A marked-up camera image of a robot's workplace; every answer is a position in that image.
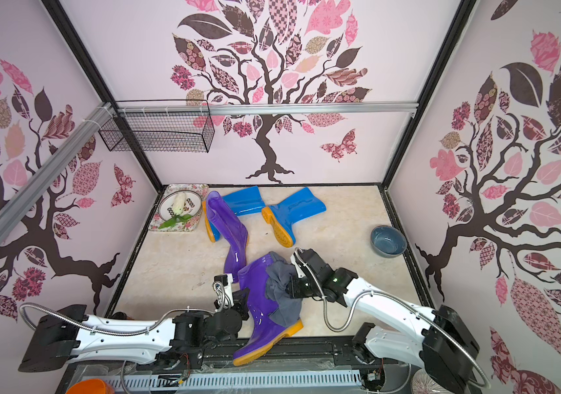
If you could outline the grey cloth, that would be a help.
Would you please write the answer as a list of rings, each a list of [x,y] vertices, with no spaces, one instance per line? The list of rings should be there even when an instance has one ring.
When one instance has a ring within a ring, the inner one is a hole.
[[[275,252],[270,252],[268,256],[272,262],[266,267],[265,295],[277,303],[269,317],[274,323],[288,328],[298,322],[302,310],[302,300],[292,298],[287,292],[292,278],[297,275],[296,268]]]

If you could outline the purple boot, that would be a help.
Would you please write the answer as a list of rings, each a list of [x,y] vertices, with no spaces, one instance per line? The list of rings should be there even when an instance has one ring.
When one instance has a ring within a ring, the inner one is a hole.
[[[246,246],[249,237],[247,228],[217,191],[210,192],[206,206],[211,225],[229,244],[224,273],[231,274],[233,279],[239,282],[239,271],[247,264]]]
[[[265,295],[268,279],[266,267],[272,262],[268,254],[239,271],[241,290],[249,290],[247,307],[254,320],[254,330],[247,344],[234,353],[235,366],[243,366],[257,360],[268,353],[281,339],[291,337],[303,329],[301,318],[297,323],[284,328],[269,317],[277,307],[277,303],[267,299]]]

